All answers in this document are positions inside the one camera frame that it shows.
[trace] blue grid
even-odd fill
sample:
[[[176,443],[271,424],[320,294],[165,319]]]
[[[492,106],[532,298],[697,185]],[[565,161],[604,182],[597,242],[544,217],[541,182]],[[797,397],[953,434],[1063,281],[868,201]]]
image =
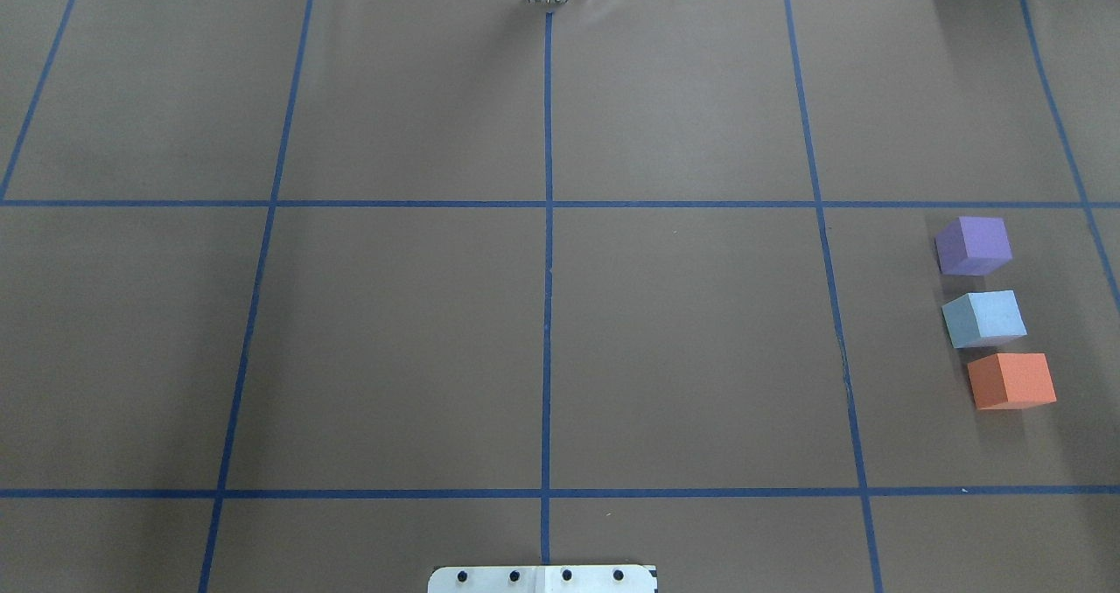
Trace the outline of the blue grid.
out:
[[[544,16],[544,201],[392,201],[392,200],[280,200],[279,191],[283,176],[284,157],[288,137],[291,131],[292,117],[299,90],[300,71],[306,49],[308,29],[315,0],[307,0],[300,31],[299,46],[292,72],[288,106],[284,114],[283,131],[277,155],[276,172],[269,200],[7,200],[4,195],[16,170],[20,149],[27,131],[35,118],[44,86],[50,74],[58,47],[60,46],[66,25],[76,0],[67,0],[58,30],[52,41],[50,49],[44,63],[36,84],[31,102],[20,127],[12,154],[0,182],[0,206],[36,207],[36,206],[76,206],[76,207],[267,207],[268,217],[261,241],[260,256],[250,298],[248,322],[242,342],[226,437],[222,452],[222,461],[217,485],[214,490],[160,490],[160,489],[0,489],[3,499],[171,499],[171,500],[213,500],[211,526],[207,534],[206,549],[199,574],[199,592],[208,587],[211,566],[225,500],[300,500],[300,499],[347,499],[347,500],[393,500],[393,499],[534,499],[541,507],[541,560],[550,562],[550,500],[551,499],[615,499],[615,498],[657,498],[657,499],[704,499],[704,498],[859,498],[862,507],[865,532],[867,536],[868,555],[872,583],[877,593],[884,590],[879,568],[878,550],[875,539],[874,518],[870,499],[893,497],[969,497],[993,494],[1120,494],[1120,485],[954,485],[954,487],[871,487],[867,482],[864,463],[862,444],[859,436],[859,420],[856,397],[852,389],[851,372],[848,364],[847,346],[843,334],[843,321],[840,302],[837,295],[836,276],[832,268],[832,254],[828,239],[825,209],[1068,209],[1081,210],[1085,214],[1089,230],[1092,234],[1101,267],[1108,280],[1117,311],[1120,312],[1120,288],[1112,271],[1109,257],[1096,226],[1093,211],[1120,209],[1120,202],[1091,202],[1082,182],[1076,159],[1068,142],[1065,126],[1062,122],[1057,103],[1051,91],[1045,66],[1035,37],[1033,20],[1027,0],[1019,0],[1024,24],[1030,41],[1040,86],[1062,142],[1070,173],[1073,177],[1080,201],[1077,202],[935,202],[935,201],[828,201],[821,195],[820,180],[816,172],[816,158],[813,149],[812,128],[809,105],[805,98],[804,80],[797,49],[796,29],[791,0],[784,0],[786,25],[790,38],[790,49],[796,82],[797,100],[801,110],[802,129],[804,133],[805,154],[809,174],[812,182],[812,201],[556,201],[552,186],[552,13]],[[543,299],[543,363],[542,363],[542,406],[541,406],[541,487],[540,489],[440,489],[440,490],[236,490],[227,489],[230,460],[236,434],[237,418],[241,409],[241,398],[244,389],[245,373],[249,364],[250,348],[260,302],[261,282],[271,241],[272,224],[276,212],[280,207],[530,207],[543,209],[545,222],[544,245],[544,299]],[[847,393],[849,430],[851,437],[853,462],[858,485],[855,488],[720,488],[720,489],[552,489],[551,487],[551,321],[552,321],[552,251],[553,251],[553,212],[578,209],[627,209],[627,207],[696,207],[696,209],[804,209],[813,210],[816,215],[818,230],[821,240],[821,253],[825,270],[829,298],[832,309],[833,326],[840,349],[843,382]]]

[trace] horizontal blue line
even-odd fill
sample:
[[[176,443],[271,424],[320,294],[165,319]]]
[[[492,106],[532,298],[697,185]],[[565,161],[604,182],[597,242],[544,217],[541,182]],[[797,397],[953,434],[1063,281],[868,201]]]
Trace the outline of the horizontal blue line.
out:
[[[213,499],[216,490],[0,489],[0,499]],[[750,499],[860,497],[859,488],[480,488],[436,490],[225,490],[224,499]],[[932,485],[869,487],[870,497],[963,497],[986,494],[1120,494],[1120,485]]]
[[[214,490],[159,490],[115,488],[4,488],[0,499],[213,499]]]
[[[1080,202],[907,202],[848,201],[821,202],[828,209],[1081,209]],[[812,209],[812,201],[801,200],[568,200],[553,202],[557,209]],[[1120,202],[1094,202],[1098,209],[1117,209]],[[0,200],[11,207],[268,207],[268,200]],[[535,200],[280,200],[281,207],[411,207],[411,209],[543,209]]]

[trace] vertical blue line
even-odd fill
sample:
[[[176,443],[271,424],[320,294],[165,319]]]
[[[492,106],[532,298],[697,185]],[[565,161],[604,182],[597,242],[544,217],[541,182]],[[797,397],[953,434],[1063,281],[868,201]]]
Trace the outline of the vertical blue line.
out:
[[[859,481],[860,504],[864,510],[864,531],[867,535],[867,554],[871,562],[871,581],[876,593],[883,593],[883,574],[879,568],[879,549],[875,539],[875,522],[871,519],[871,498],[867,490],[867,471],[864,466],[864,445],[859,437],[859,418],[856,415],[856,393],[851,387],[851,367],[848,364],[848,345],[843,337],[843,319],[840,317],[840,298],[837,295],[836,272],[832,269],[832,249],[829,247],[828,224],[824,222],[824,202],[821,196],[820,177],[816,174],[816,151],[809,123],[809,103],[805,100],[805,83],[801,72],[801,55],[797,52],[797,31],[793,24],[793,3],[785,0],[785,24],[790,31],[790,52],[793,58],[793,75],[797,83],[797,104],[801,106],[801,131],[805,138],[805,155],[809,158],[809,178],[813,184],[813,202],[816,204],[816,230],[821,238],[821,253],[824,257],[824,275],[829,285],[829,302],[832,306],[832,326],[840,348],[843,367],[844,393],[848,397],[848,430],[851,434],[851,451],[856,458],[856,478]]]
[[[551,562],[552,488],[552,12],[544,16],[544,328],[541,370],[541,564]]]
[[[76,0],[67,0],[66,10],[63,11],[63,19],[58,24],[58,30],[55,31],[55,39],[50,43],[50,52],[47,53],[47,61],[43,63],[39,83],[35,84],[31,103],[28,104],[27,113],[24,114],[24,124],[19,127],[16,146],[11,149],[11,158],[8,158],[8,168],[3,172],[3,182],[0,182],[0,200],[3,200],[4,195],[8,194],[8,184],[11,183],[11,175],[16,172],[16,163],[19,160],[20,150],[24,148],[27,130],[31,127],[31,119],[35,118],[35,110],[39,106],[39,96],[43,95],[43,86],[46,85],[47,76],[50,75],[50,67],[55,64],[55,55],[58,54],[58,47],[63,41],[63,33],[66,30],[66,24],[69,22],[69,15],[74,10],[74,2]]]
[[[1089,193],[1085,191],[1085,183],[1081,178],[1081,169],[1077,168],[1077,160],[1073,157],[1073,148],[1070,146],[1070,138],[1065,132],[1065,123],[1062,122],[1062,114],[1057,111],[1057,102],[1054,100],[1054,92],[1049,86],[1049,78],[1046,77],[1046,67],[1043,65],[1043,56],[1038,50],[1038,39],[1035,37],[1035,25],[1030,18],[1030,8],[1027,0],[1019,0],[1023,10],[1023,22],[1027,26],[1027,37],[1030,38],[1030,52],[1035,56],[1035,67],[1038,70],[1038,78],[1043,84],[1043,92],[1046,94],[1046,104],[1054,118],[1054,126],[1057,128],[1057,136],[1062,140],[1062,150],[1065,151],[1065,161],[1070,166],[1070,174],[1073,175],[1073,184],[1076,186],[1077,196],[1081,198],[1081,206],[1085,212],[1085,221],[1089,223],[1089,231],[1093,235],[1093,243],[1096,245],[1096,256],[1101,258],[1101,266],[1104,269],[1104,279],[1112,290],[1112,303],[1120,313],[1120,287],[1117,286],[1116,274],[1112,274],[1112,263],[1109,262],[1109,254],[1104,250],[1104,241],[1101,239],[1101,231],[1096,228],[1096,217],[1093,216],[1093,206],[1089,203]]]
[[[245,322],[245,334],[241,341],[241,360],[237,363],[237,379],[233,386],[233,401],[230,406],[230,421],[225,429],[225,444],[222,447],[222,464],[217,474],[217,493],[214,497],[214,508],[211,511],[209,531],[206,535],[206,550],[203,554],[202,573],[198,577],[198,593],[206,593],[209,587],[211,566],[214,562],[214,548],[217,545],[217,530],[222,521],[222,504],[225,500],[225,485],[230,476],[230,457],[233,455],[233,438],[237,432],[237,417],[241,414],[241,398],[245,389],[245,373],[249,370],[249,349],[253,342],[253,331],[256,324],[256,311],[261,299],[261,282],[264,279],[264,263],[268,261],[269,244],[272,241],[272,223],[276,220],[277,201],[280,196],[280,182],[283,178],[283,164],[288,154],[288,135],[291,131],[291,119],[296,112],[296,95],[299,92],[299,74],[304,67],[304,49],[307,46],[307,30],[311,24],[311,7],[315,0],[307,0],[304,7],[304,25],[299,35],[299,47],[296,50],[296,67],[292,70],[291,87],[288,92],[288,110],[284,112],[283,131],[280,135],[280,148],[277,152],[277,167],[272,176],[272,194],[269,195],[269,212],[264,219],[264,233],[261,237],[261,251],[256,259],[256,275],[253,277],[253,294],[249,303],[249,317]]]

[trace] cube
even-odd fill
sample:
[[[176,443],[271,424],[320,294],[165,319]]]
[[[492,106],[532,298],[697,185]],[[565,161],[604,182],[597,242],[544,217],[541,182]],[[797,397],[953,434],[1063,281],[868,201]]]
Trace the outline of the cube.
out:
[[[941,312],[953,348],[1004,345],[1027,334],[1015,291],[964,294]]]
[[[977,409],[1026,409],[1056,402],[1046,355],[992,354],[969,363]]]
[[[997,216],[960,216],[934,239],[941,274],[987,276],[1011,261],[1007,226]]]

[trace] cube top face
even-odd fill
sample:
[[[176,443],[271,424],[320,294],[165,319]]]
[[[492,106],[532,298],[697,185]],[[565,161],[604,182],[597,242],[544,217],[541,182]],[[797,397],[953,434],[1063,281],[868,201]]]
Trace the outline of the cube top face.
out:
[[[941,311],[953,348],[1004,345],[1027,334],[1015,291],[964,294]]]
[[[992,354],[969,363],[977,409],[1026,409],[1056,402],[1046,355]]]
[[[960,216],[935,238],[941,274],[986,276],[1011,261],[1011,243],[1004,220]]]

